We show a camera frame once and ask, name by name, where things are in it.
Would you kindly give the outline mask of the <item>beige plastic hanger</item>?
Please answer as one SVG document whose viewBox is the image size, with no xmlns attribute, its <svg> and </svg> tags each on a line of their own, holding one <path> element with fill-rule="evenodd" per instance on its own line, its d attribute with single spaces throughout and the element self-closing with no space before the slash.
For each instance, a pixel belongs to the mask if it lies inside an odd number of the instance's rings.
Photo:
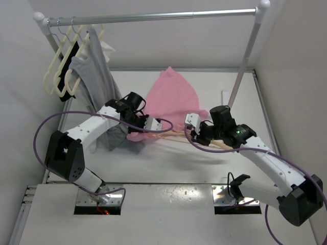
<svg viewBox="0 0 327 245">
<path fill-rule="evenodd" d="M 160 133 L 160 134 L 154 134 L 154 133 L 149 133 L 150 136 L 157 138 L 157 139 L 165 139 L 165 140 L 170 140 L 170 141 L 175 141 L 175 142 L 181 142 L 181 143 L 189 143 L 185 134 L 182 132 L 165 132 L 165 133 Z M 227 146 L 221 141 L 218 140 L 212 140 L 209 143 L 208 148 L 215 148 L 219 150 L 231 150 L 232 147 Z"/>
</svg>

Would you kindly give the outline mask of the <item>pink t shirt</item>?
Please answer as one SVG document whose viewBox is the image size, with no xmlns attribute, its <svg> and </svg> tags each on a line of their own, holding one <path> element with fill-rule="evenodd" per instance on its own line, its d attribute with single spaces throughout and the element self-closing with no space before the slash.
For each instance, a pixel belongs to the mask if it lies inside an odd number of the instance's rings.
<svg viewBox="0 0 327 245">
<path fill-rule="evenodd" d="M 162 71 L 151 87 L 143 112 L 170 121 L 174 132 L 183 131 L 187 114 L 198 114 L 201 120 L 208 118 L 208 111 L 200 109 L 195 89 L 171 67 Z"/>
</svg>

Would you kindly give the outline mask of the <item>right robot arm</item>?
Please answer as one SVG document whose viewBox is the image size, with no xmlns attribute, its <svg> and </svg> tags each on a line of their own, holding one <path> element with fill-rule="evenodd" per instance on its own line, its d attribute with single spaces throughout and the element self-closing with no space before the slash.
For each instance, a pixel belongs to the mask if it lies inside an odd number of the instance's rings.
<svg viewBox="0 0 327 245">
<path fill-rule="evenodd" d="M 292 225 L 301 226 L 323 207 L 323 182 L 317 175 L 303 170 L 277 155 L 246 124 L 238 125 L 228 106 L 216 106 L 210 110 L 212 124 L 192 114 L 185 123 L 190 126 L 191 140 L 208 146 L 213 140 L 222 140 L 230 148 L 254 163 L 273 186 L 260 184 L 250 175 L 242 174 L 227 185 L 227 191 L 237 201 L 253 198 L 279 210 Z"/>
</svg>

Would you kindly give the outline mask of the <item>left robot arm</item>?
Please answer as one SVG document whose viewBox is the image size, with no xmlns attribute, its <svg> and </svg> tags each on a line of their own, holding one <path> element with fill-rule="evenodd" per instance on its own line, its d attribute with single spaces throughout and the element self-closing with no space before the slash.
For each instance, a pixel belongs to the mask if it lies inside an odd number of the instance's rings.
<svg viewBox="0 0 327 245">
<path fill-rule="evenodd" d="M 135 92 L 120 100 L 111 99 L 83 123 L 65 132 L 54 132 L 44 160 L 49 171 L 90 193 L 99 193 L 104 181 L 85 166 L 84 151 L 96 140 L 110 149 L 121 144 L 134 131 L 128 125 L 141 127 L 145 116 L 138 116 L 144 99 Z"/>
</svg>

